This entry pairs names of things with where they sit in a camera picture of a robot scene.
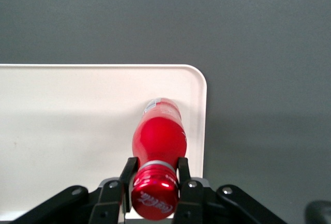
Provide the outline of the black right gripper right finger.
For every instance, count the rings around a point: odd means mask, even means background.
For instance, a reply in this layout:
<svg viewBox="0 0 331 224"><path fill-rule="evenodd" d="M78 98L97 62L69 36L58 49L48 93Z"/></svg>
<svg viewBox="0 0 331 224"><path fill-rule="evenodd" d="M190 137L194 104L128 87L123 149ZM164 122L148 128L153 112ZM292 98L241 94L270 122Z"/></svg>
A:
<svg viewBox="0 0 331 224"><path fill-rule="evenodd" d="M177 163L179 173L179 202L176 206L173 223L209 223L206 208L205 189L209 181L201 177L191 177L188 159L180 157Z"/></svg>

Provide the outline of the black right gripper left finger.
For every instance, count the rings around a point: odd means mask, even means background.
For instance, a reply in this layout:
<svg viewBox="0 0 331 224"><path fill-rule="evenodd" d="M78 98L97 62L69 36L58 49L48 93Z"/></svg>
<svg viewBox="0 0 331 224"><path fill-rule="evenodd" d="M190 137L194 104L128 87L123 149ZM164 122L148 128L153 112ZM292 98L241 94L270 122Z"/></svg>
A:
<svg viewBox="0 0 331 224"><path fill-rule="evenodd" d="M138 171L138 159L128 158L121 175L100 184L98 201L92 209L89 223L125 223L132 208L133 179Z"/></svg>

